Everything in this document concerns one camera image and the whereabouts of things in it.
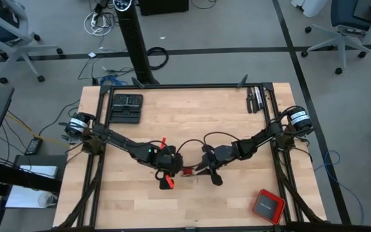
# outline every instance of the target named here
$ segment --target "chair wheel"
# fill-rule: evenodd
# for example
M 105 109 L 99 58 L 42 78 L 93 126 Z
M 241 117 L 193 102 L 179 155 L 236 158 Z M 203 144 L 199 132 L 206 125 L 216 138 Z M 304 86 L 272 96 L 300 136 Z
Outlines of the chair wheel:
M 0 57 L 8 59 L 8 54 L 6 52 L 0 52 Z
M 359 53 L 359 58 L 365 58 L 366 55 L 367 55 L 366 52 L 361 52 L 361 53 Z
M 1 78 L 0 78 L 0 83 L 1 83 L 1 84 L 6 84 L 6 83 L 8 83 L 8 79 L 5 78 L 5 77 L 1 77 Z
M 44 76 L 38 76 L 37 79 L 38 79 L 39 82 L 44 82 L 45 81 Z
M 336 73 L 337 75 L 340 75 L 340 74 L 343 73 L 343 69 L 342 69 L 342 68 L 336 68 L 335 73 Z
M 33 39 L 35 39 L 35 41 L 37 41 L 37 42 L 41 41 L 41 37 L 37 34 L 33 35 Z
M 306 57 L 306 56 L 308 56 L 308 55 L 309 55 L 309 53 L 308 53 L 307 51 L 304 51 L 304 52 L 301 53 L 301 56 L 302 56 L 302 57 Z

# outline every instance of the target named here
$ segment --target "wooden table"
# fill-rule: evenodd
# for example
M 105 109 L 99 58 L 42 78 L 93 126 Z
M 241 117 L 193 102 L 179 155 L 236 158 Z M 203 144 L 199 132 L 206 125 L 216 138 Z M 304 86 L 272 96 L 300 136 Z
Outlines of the wooden table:
M 274 83 L 274 89 L 280 111 L 294 105 L 289 84 Z M 99 90 L 99 87 L 84 87 L 79 111 L 95 115 Z M 247 113 L 246 88 L 119 90 L 118 93 L 144 95 L 140 124 L 110 124 L 111 129 L 136 142 L 166 137 L 168 144 L 178 148 L 187 139 L 202 139 L 212 131 L 224 131 L 246 139 L 265 127 L 263 111 Z M 103 106 L 107 103 L 108 94 Z M 230 144 L 232 140 L 225 135 L 211 135 L 207 143 L 215 147 Z M 296 145 L 307 150 L 305 143 L 296 141 Z M 70 152 L 69 157 L 80 150 Z M 185 166 L 197 164 L 202 158 L 201 144 L 191 142 L 182 148 L 181 154 Z M 290 154 L 298 192 L 317 216 L 325 219 L 309 156 L 297 150 Z M 81 196 L 87 159 L 83 153 L 66 168 L 55 226 L 64 221 Z M 126 152 L 107 146 L 95 227 L 269 226 L 266 220 L 250 212 L 249 205 L 261 189 L 279 195 L 271 147 L 265 144 L 251 159 L 234 161 L 218 172 L 224 182 L 220 187 L 213 185 L 209 176 L 177 175 L 174 190 L 159 190 L 155 170 L 137 164 Z M 295 218 L 292 199 L 288 192 L 287 195 L 288 207 Z

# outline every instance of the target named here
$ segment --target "desk leg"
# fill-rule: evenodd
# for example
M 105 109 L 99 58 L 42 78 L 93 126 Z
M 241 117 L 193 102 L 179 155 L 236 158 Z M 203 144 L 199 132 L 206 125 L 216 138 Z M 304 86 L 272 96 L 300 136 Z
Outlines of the desk leg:
M 58 194 L 61 181 L 0 164 L 0 182 Z

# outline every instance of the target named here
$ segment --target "black metal frame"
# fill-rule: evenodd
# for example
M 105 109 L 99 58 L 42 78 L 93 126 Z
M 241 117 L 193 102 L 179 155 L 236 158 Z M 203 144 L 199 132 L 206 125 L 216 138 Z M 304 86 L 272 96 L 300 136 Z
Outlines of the black metal frame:
M 265 82 L 265 83 L 250 83 L 250 84 L 243 84 L 243 88 L 247 87 L 259 87 L 260 89 L 260 95 L 264 99 L 264 114 L 265 114 L 265 120 L 266 122 L 269 122 L 271 119 L 270 112 L 268 109 L 266 97 L 265 97 L 265 90 L 266 89 L 269 92 L 272 108 L 273 108 L 273 114 L 278 114 L 278 105 L 276 101 L 276 96 L 274 94 L 274 88 L 272 83 Z M 237 88 L 237 84 L 160 84 L 160 85 L 147 85 L 144 86 L 144 89 L 149 90 L 155 90 L 155 89 L 184 89 L 184 88 Z M 140 89 L 137 86 L 101 86 L 100 87 L 100 97 L 97 105 L 97 113 L 96 113 L 96 121 L 99 122 L 101 118 L 101 111 L 104 104 L 104 96 L 106 93 L 109 94 L 109 100 L 106 110 L 106 121 L 105 125 L 109 126 L 109 117 L 111 112 L 111 103 L 112 103 L 112 96 L 114 95 L 114 91 L 118 90 L 138 90 Z M 280 157 L 279 157 L 279 151 L 275 145 L 271 143 L 271 150 L 272 150 L 272 156 L 273 156 L 273 162 L 274 165 L 281 165 L 280 164 Z M 285 152 L 283 154 L 283 158 L 285 160 L 285 163 L 287 165 L 286 170 L 287 174 L 289 176 L 289 182 L 290 184 L 296 189 L 296 183 L 294 181 L 294 174 L 290 165 L 290 157 L 288 152 Z M 101 180 L 102 176 L 102 170 L 104 165 L 104 156 L 100 156 L 102 162 L 99 162 L 97 168 L 101 170 L 101 175 L 99 178 L 99 181 Z M 86 175 L 84 178 L 84 185 L 82 192 L 84 193 L 87 190 L 88 184 L 91 180 L 91 173 L 93 168 L 93 156 L 90 156 L 87 162 L 87 170 Z M 282 197 L 285 201 L 287 201 L 287 195 L 285 191 L 285 187 L 283 185 L 283 182 L 279 180 L 279 178 L 276 179 L 278 182 L 280 197 Z M 100 183 L 97 185 L 95 192 L 93 194 L 93 202 L 91 207 L 91 215 L 90 215 L 90 223 L 88 226 L 95 227 L 96 223 L 96 217 L 97 217 L 97 208 L 99 203 L 99 193 L 100 193 Z M 303 222 L 303 215 L 301 213 L 301 210 L 297 203 L 294 203 L 294 209 L 296 212 L 297 220 L 300 222 Z M 285 221 L 291 222 L 291 215 L 288 207 L 285 208 L 283 215 L 285 217 Z M 78 219 L 77 219 L 77 226 L 81 227 L 84 225 L 84 216 L 85 216 L 85 207 L 81 211 Z M 199 228 L 165 228 L 165 229 L 101 229 L 96 231 L 274 231 L 276 230 L 276 227 L 278 226 L 249 226 L 249 227 L 199 227 Z

